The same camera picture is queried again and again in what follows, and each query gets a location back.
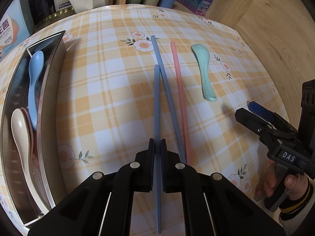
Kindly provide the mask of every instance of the tablecloth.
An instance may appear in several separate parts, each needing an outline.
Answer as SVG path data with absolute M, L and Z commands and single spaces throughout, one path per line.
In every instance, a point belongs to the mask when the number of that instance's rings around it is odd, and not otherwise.
M 144 5 L 107 6 L 61 20 L 16 47 L 0 63 L 0 110 L 25 47 L 65 30 L 68 48 L 58 89 L 57 140 L 68 192 L 95 171 L 116 172 L 147 149 L 153 137 L 153 75 L 157 38 L 181 126 L 170 42 L 174 41 L 184 82 L 192 166 L 221 172 L 249 198 L 267 166 L 266 148 L 235 121 L 236 109 L 256 101 L 288 120 L 279 93 L 237 31 L 204 17 Z M 203 98 L 192 44 L 210 52 L 209 78 L 216 102 Z M 177 152 L 163 84 L 161 137 Z M 23 231 L 7 197 L 0 171 L 1 204 Z M 135 193 L 130 235 L 156 235 L 154 193 Z M 162 195 L 162 235 L 185 235 L 180 194 Z

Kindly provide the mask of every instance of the mint green spoon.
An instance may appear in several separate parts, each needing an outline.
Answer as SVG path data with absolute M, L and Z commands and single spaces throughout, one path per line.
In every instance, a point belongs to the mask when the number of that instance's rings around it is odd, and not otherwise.
M 201 86 L 204 98 L 209 101 L 216 101 L 215 93 L 213 92 L 211 82 L 208 75 L 208 66 L 210 61 L 210 54 L 207 48 L 201 44 L 192 45 L 193 53 L 197 59 L 200 75 L 201 75 Z

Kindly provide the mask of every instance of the chopstick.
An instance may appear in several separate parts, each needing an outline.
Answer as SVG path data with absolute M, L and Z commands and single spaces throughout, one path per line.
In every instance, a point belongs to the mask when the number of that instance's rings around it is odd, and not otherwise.
M 152 45 L 154 48 L 155 56 L 157 58 L 157 63 L 160 66 L 160 72 L 161 72 L 162 81 L 163 81 L 163 85 L 164 85 L 164 89 L 165 89 L 165 93 L 166 93 L 166 98 L 167 98 L 167 102 L 169 103 L 169 109 L 171 112 L 173 127 L 175 130 L 175 135 L 176 135 L 176 139 L 177 139 L 179 157 L 181 159 L 181 162 L 186 164 L 185 150 L 184 150 L 184 145 L 183 145 L 183 141 L 182 141 L 182 137 L 181 137 L 181 132 L 179 130 L 179 124 L 178 124 L 178 120 L 177 120 L 177 116 L 176 116 L 175 105 L 174 105 L 174 101 L 172 98 L 169 82 L 167 81 L 167 76 L 166 76 L 166 72 L 164 69 L 162 57 L 161 57 L 160 51 L 158 49 L 158 44 L 156 42 L 154 35 L 151 35 L 151 41 L 152 41 Z
M 183 79 L 182 79 L 181 69 L 179 66 L 176 45 L 174 42 L 171 42 L 171 49 L 172 49 L 174 65 L 175 65 L 179 100 L 180 100 L 180 104 L 181 104 L 181 114 L 182 114 L 182 125 L 183 125 L 183 131 L 184 131 L 184 144 L 185 144 L 186 160 L 187 160 L 187 164 L 191 165 L 192 161 L 191 161 L 190 139 L 189 139 L 189 131 L 188 131 L 187 111 L 186 111 Z
M 155 182 L 157 204 L 157 233 L 161 234 L 161 153 L 160 153 L 160 66 L 154 67 L 154 144 L 155 144 Z

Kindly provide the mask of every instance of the spoon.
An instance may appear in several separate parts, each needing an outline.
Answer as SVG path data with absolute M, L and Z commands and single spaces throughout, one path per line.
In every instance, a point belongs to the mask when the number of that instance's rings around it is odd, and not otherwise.
M 192 50 L 197 59 L 200 75 L 201 75 L 201 86 L 204 98 L 209 101 L 216 101 L 215 93 L 213 92 L 211 82 L 208 75 L 208 65 L 210 61 L 210 54 L 207 48 L 201 44 L 193 44 Z
M 30 135 L 27 129 L 27 124 L 23 112 L 17 108 L 12 113 L 11 117 L 11 128 L 15 144 L 18 148 L 20 155 L 22 169 L 25 177 L 27 187 L 30 190 L 37 206 L 40 211 L 45 215 L 49 212 L 50 208 L 43 200 L 42 196 L 38 193 L 37 187 L 35 186 L 35 178 L 31 172 L 31 149 L 30 149 Z
M 37 51 L 31 57 L 29 63 L 29 74 L 30 74 L 30 87 L 28 90 L 28 112 L 30 114 L 32 127 L 37 130 L 37 104 L 35 96 L 35 87 L 44 67 L 44 53 Z

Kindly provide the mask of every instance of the screw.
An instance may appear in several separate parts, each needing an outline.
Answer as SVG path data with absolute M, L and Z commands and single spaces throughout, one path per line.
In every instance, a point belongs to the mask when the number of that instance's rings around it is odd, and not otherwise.
M 175 168 L 177 168 L 178 170 L 182 170 L 183 168 L 185 168 L 185 164 L 184 163 L 176 163 Z
M 214 173 L 212 178 L 216 181 L 220 181 L 222 179 L 222 175 L 220 173 Z
M 103 175 L 102 175 L 101 172 L 95 172 L 92 177 L 93 177 L 95 180 L 98 180 L 98 179 L 101 179 L 102 176 L 103 176 Z
M 133 168 L 133 169 L 137 169 L 137 168 L 140 167 L 140 163 L 139 163 L 139 162 L 136 162 L 136 161 L 131 162 L 131 163 L 130 163 L 130 167 Z

